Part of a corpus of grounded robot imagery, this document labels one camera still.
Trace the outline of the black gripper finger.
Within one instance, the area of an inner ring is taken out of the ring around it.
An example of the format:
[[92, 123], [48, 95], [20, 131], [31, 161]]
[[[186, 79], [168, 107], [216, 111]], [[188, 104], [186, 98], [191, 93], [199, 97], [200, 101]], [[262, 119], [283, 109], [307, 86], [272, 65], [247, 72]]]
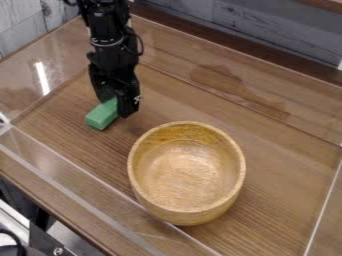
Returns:
[[96, 97], [104, 103], [115, 97], [111, 74], [99, 69], [93, 64], [88, 65], [88, 73]]
[[139, 111], [140, 85], [136, 79], [116, 89], [116, 98], [119, 116], [127, 118]]

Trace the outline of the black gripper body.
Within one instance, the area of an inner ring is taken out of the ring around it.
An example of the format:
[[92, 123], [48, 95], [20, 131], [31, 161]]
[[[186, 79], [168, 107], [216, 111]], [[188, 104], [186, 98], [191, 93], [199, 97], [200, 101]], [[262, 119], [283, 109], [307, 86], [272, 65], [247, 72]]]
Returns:
[[111, 74], [116, 96], [116, 89], [133, 79], [137, 80], [135, 67], [141, 55], [137, 37], [120, 36], [117, 39], [91, 37], [89, 42], [93, 47], [87, 53], [89, 64]]

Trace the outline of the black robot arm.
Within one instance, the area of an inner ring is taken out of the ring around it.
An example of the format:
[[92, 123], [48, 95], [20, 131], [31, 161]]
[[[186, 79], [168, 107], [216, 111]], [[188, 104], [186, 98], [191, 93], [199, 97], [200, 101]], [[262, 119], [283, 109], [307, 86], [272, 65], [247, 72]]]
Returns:
[[135, 73], [144, 44], [133, 28], [128, 0], [76, 0], [89, 31], [88, 74], [101, 103], [116, 99], [116, 112], [127, 118], [139, 110], [140, 84]]

